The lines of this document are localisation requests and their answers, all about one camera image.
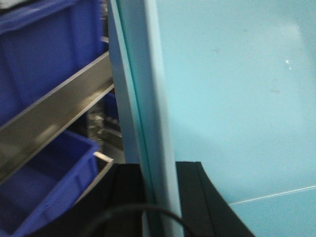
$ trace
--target black curved edge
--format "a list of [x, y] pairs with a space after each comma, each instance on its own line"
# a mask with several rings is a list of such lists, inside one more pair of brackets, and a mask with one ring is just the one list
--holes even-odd
[[254, 237], [206, 175], [201, 162], [177, 162], [183, 219], [197, 237]]

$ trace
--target black cable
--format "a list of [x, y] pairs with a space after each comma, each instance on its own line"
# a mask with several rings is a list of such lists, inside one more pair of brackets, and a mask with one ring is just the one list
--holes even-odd
[[146, 204], [146, 203], [145, 204], [127, 204], [127, 205], [121, 205], [121, 206], [109, 208], [108, 210], [104, 211], [99, 216], [97, 216], [85, 228], [85, 230], [83, 231], [82, 235], [80, 235], [80, 237], [91, 237], [93, 232], [101, 224], [111, 220], [113, 217], [117, 216], [118, 214], [127, 213], [127, 212], [136, 212], [136, 211], [153, 211], [153, 212], [159, 212], [161, 214], [164, 214], [172, 218], [176, 222], [178, 222], [180, 225], [182, 225], [191, 237], [195, 237], [191, 228], [180, 217], [178, 217], [171, 211], [163, 209], [162, 207], [152, 205], [152, 204]]

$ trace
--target metal shelf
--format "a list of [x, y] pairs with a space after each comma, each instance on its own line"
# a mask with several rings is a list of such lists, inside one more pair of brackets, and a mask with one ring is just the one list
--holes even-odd
[[0, 184], [113, 88], [109, 53], [0, 128]]

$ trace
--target stainless steel bar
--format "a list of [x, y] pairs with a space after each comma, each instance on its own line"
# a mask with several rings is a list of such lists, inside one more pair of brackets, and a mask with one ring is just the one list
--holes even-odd
[[113, 88], [104, 53], [0, 128], [0, 183]]

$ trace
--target shelving rack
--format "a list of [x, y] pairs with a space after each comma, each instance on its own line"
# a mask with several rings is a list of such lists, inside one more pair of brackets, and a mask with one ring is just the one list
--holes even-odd
[[0, 184], [114, 88], [106, 52], [0, 128]]

